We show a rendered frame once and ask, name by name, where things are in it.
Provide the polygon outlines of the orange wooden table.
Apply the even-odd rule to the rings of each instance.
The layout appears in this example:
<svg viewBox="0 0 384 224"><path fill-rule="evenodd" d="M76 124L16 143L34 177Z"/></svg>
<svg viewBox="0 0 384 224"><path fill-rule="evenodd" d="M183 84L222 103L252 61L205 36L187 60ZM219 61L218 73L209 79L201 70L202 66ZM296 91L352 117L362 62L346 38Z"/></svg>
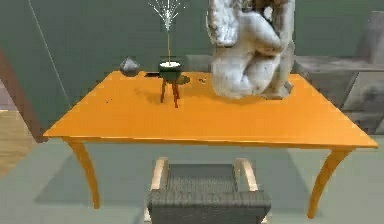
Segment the orange wooden table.
<svg viewBox="0 0 384 224"><path fill-rule="evenodd" d="M95 207L100 199L88 142L326 149L308 218L314 218L337 166L352 151L377 145L299 74L290 75L293 89L282 100L220 98L209 74L189 76L179 89L180 101L172 103L161 101L160 79L114 71L46 131L46 137L62 139L78 157Z"/></svg>

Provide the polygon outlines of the dark green plant pot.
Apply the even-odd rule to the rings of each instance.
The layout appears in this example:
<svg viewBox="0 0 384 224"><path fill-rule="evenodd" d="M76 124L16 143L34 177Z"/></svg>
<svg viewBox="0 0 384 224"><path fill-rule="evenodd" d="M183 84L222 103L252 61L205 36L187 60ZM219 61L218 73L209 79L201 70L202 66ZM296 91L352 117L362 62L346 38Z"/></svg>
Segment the dark green plant pot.
<svg viewBox="0 0 384 224"><path fill-rule="evenodd" d="M159 75L162 78L160 102L164 102L165 88L167 84L170 84L175 107L178 107L180 99L177 81L181 76L182 63L179 60L171 60L170 31L181 5L180 0L149 0L149 6L159 15L167 33L167 56L158 64Z"/></svg>

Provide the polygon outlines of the white stone statue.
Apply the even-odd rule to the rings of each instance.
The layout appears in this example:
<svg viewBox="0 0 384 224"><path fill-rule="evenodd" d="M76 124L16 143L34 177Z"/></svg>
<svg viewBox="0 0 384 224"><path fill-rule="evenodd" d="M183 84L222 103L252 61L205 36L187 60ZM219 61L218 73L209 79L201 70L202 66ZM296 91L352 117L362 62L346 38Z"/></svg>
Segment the white stone statue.
<svg viewBox="0 0 384 224"><path fill-rule="evenodd" d="M294 19L295 0L209 0L206 26L215 45L215 93L233 99L289 96Z"/></svg>

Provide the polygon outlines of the grey faceted stone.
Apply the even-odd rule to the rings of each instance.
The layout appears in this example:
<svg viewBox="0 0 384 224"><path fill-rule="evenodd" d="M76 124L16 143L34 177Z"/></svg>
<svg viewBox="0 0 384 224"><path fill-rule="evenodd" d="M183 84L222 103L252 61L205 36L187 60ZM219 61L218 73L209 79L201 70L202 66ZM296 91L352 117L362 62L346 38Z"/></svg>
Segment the grey faceted stone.
<svg viewBox="0 0 384 224"><path fill-rule="evenodd" d="M125 58L119 66L120 72L127 77L135 77L140 69L140 64L130 57Z"/></svg>

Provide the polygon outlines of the grey woven seat chair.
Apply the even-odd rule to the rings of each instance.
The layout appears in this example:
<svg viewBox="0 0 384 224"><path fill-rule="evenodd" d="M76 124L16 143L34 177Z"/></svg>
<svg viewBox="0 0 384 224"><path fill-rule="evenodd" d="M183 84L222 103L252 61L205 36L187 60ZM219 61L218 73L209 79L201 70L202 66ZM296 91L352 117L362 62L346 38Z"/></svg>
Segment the grey woven seat chair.
<svg viewBox="0 0 384 224"><path fill-rule="evenodd" d="M271 224L271 199L252 163L155 163L143 224Z"/></svg>

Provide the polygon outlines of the brown door frame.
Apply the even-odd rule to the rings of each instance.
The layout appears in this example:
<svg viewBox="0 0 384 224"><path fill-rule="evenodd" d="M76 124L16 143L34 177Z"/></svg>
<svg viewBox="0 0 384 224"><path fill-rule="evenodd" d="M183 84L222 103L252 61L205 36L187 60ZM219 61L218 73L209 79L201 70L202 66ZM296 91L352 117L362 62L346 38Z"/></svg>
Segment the brown door frame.
<svg viewBox="0 0 384 224"><path fill-rule="evenodd" d="M15 70L6 54L0 48L0 80L4 83L15 107L23 118L28 130L37 143L43 143L48 140L44 136L45 129L36 116L32 104L27 98L26 92L18 81Z"/></svg>

